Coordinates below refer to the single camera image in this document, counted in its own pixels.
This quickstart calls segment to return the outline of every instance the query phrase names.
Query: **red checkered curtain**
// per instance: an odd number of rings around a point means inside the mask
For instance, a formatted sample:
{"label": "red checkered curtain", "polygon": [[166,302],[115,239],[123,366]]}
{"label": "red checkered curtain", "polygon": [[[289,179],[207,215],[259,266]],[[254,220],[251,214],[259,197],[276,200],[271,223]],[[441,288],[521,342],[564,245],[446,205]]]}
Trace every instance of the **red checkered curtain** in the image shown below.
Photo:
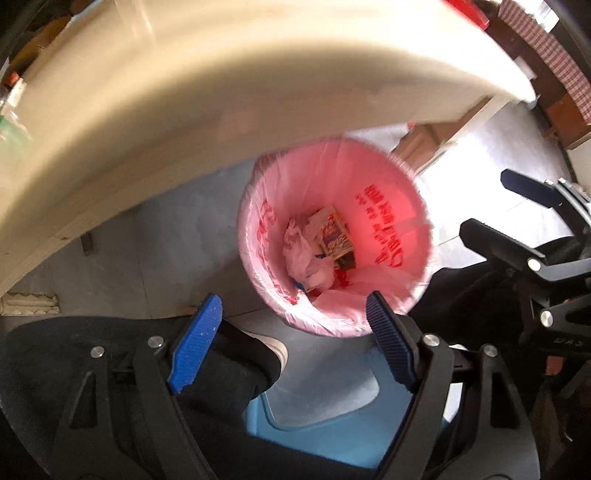
{"label": "red checkered curtain", "polygon": [[544,60],[573,98],[584,120],[591,124],[591,85],[563,46],[513,0],[503,0],[499,18],[515,30]]}

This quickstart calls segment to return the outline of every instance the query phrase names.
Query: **gray floor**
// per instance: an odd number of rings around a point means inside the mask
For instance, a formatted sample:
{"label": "gray floor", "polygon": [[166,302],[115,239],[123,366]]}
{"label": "gray floor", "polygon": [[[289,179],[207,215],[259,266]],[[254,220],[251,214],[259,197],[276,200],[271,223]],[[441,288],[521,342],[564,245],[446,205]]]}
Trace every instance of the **gray floor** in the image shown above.
{"label": "gray floor", "polygon": [[[236,212],[252,165],[245,161],[193,180],[104,223],[93,231],[93,255],[85,257],[73,242],[12,290],[56,293],[66,315],[140,319],[174,316],[212,291],[231,321],[278,336],[290,349],[288,369],[269,392],[279,423],[311,423],[368,403],[378,392],[363,357],[371,339],[318,338],[287,328],[243,271]],[[420,176],[442,267],[481,260],[458,237],[460,223],[470,217],[531,246],[569,234],[552,211],[503,189],[505,168],[540,180],[569,176],[558,146],[542,138],[522,105],[503,108]],[[4,329],[22,321],[7,317]]]}

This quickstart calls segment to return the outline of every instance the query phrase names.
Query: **sneaker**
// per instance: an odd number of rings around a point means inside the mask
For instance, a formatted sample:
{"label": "sneaker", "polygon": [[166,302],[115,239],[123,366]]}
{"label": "sneaker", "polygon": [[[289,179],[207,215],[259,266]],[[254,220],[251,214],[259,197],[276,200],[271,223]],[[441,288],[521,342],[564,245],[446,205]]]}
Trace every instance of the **sneaker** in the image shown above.
{"label": "sneaker", "polygon": [[264,335],[258,335],[256,333],[251,333],[251,332],[244,332],[244,333],[246,333],[248,336],[251,336],[251,337],[256,338],[257,340],[260,340],[261,342],[263,342],[268,349],[270,349],[274,354],[276,354],[276,356],[279,357],[279,361],[281,362],[281,373],[283,373],[283,370],[285,369],[285,366],[287,365],[287,347],[285,346],[285,344],[283,344],[282,342],[280,342],[276,338],[267,337]]}

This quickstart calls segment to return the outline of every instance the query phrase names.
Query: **metal screw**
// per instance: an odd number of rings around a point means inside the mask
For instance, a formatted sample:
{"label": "metal screw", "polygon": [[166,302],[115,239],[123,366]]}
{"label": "metal screw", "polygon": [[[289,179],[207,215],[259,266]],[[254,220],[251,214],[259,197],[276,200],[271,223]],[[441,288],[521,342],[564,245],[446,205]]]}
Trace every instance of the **metal screw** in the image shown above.
{"label": "metal screw", "polygon": [[494,345],[485,345],[482,351],[486,356],[490,356],[492,358],[496,357],[499,353],[499,351],[496,349],[496,346]]}
{"label": "metal screw", "polygon": [[101,347],[100,345],[98,346],[94,346],[92,348],[92,350],[90,351],[90,356],[92,358],[100,358],[105,354],[105,349],[103,347]]}
{"label": "metal screw", "polygon": [[160,348],[163,345],[164,339],[160,335],[156,335],[148,339],[148,346],[150,348]]}
{"label": "metal screw", "polygon": [[428,333],[423,337],[423,343],[428,346],[437,346],[439,345],[439,337],[432,333]]}
{"label": "metal screw", "polygon": [[554,323],[554,317],[552,317],[552,314],[548,310],[543,310],[542,313],[540,313],[540,321],[542,322],[542,325],[549,328],[552,327],[552,324]]}
{"label": "metal screw", "polygon": [[540,271],[540,268],[542,268],[542,264],[535,258],[530,258],[527,261],[527,266],[530,267],[534,272],[538,272]]}

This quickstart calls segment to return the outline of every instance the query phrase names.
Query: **trash can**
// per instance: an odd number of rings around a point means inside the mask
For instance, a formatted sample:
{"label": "trash can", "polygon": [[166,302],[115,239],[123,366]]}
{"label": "trash can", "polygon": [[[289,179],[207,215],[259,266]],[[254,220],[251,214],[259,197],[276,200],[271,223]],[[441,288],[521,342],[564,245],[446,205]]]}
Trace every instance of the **trash can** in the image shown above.
{"label": "trash can", "polygon": [[[287,273],[284,234],[290,219],[328,205],[348,227],[356,267],[309,298]],[[238,215],[240,256],[257,292],[288,325],[326,336],[370,333],[365,299],[374,290],[408,312],[434,271],[432,234],[412,171],[346,138],[259,158]]]}

